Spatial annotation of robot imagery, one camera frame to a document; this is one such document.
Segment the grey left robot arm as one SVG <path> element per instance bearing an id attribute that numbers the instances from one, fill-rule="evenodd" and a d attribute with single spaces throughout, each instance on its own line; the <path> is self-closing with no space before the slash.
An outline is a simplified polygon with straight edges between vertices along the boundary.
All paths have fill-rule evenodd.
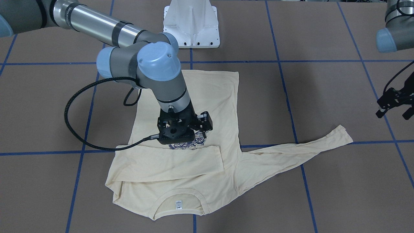
<path id="1" fill-rule="evenodd" d="M 412 0 L 389 0 L 385 13 L 385 27 L 376 33 L 377 50 L 381 53 L 396 52 L 414 47 L 414 2 Z M 414 114 L 414 77 L 413 73 L 405 80 L 401 89 L 388 87 L 389 84 L 413 65 L 410 62 L 397 72 L 385 85 L 382 95 L 377 100 L 379 110 L 378 118 L 392 108 L 402 105 L 410 107 L 402 114 L 405 120 L 409 120 Z"/>

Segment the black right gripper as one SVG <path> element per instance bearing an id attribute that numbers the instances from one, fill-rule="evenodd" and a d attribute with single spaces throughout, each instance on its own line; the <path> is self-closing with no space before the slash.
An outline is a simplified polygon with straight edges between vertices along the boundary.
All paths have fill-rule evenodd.
<path id="1" fill-rule="evenodd" d="M 195 114 L 192 105 L 188 105 L 184 110 L 174 113 L 160 110 L 157 119 L 159 130 L 158 142 L 161 144 L 175 144 L 192 142 L 195 140 L 195 131 L 202 133 L 203 138 L 207 138 L 207 131 L 213 130 L 213 122 L 209 112 Z"/>

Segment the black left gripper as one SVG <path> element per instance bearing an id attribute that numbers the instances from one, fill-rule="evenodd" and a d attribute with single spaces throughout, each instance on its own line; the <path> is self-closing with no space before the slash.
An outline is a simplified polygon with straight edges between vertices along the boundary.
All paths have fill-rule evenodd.
<path id="1" fill-rule="evenodd" d="M 377 118 L 383 118 L 387 113 L 388 109 L 399 107 L 402 105 L 413 105 L 414 98 L 413 93 L 394 88 L 389 88 L 383 95 L 378 99 L 377 104 L 380 106 L 378 111 L 375 113 Z"/>

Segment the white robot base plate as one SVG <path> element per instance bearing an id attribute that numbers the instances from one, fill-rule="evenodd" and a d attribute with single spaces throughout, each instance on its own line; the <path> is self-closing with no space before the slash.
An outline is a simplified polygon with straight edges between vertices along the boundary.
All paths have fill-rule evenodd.
<path id="1" fill-rule="evenodd" d="M 217 8 L 209 0 L 172 0 L 164 7 L 163 33 L 172 35 L 182 49 L 220 46 Z"/>

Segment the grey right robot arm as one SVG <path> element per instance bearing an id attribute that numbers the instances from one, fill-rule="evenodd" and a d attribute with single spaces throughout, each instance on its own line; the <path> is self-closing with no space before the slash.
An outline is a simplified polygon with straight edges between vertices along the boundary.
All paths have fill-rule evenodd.
<path id="1" fill-rule="evenodd" d="M 150 89 L 160 105 L 158 134 L 140 142 L 158 140 L 163 145 L 191 142 L 195 132 L 205 136 L 213 129 L 208 112 L 197 115 L 177 57 L 179 44 L 170 33 L 152 33 L 108 14 L 92 9 L 77 0 L 2 0 L 1 37 L 41 28 L 71 29 L 108 45 L 96 61 L 102 80 L 75 93 L 64 110 L 64 121 L 71 133 L 86 145 L 71 127 L 69 108 L 84 91 L 109 81 L 121 81 L 134 89 Z"/>

